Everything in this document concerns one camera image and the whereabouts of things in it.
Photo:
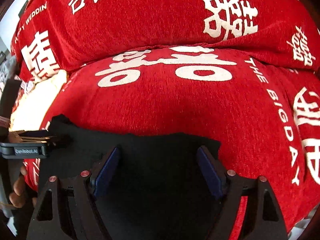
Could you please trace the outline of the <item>person left hand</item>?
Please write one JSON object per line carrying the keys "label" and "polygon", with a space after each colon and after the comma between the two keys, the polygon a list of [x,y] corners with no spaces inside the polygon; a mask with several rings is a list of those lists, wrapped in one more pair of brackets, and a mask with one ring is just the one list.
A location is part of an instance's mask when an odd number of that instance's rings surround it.
{"label": "person left hand", "polygon": [[20,175],[17,180],[13,184],[13,191],[9,194],[9,200],[11,201],[12,205],[18,209],[22,208],[27,200],[27,192],[26,192],[26,183],[24,180],[24,176],[27,175],[27,171],[24,165],[20,168]]}

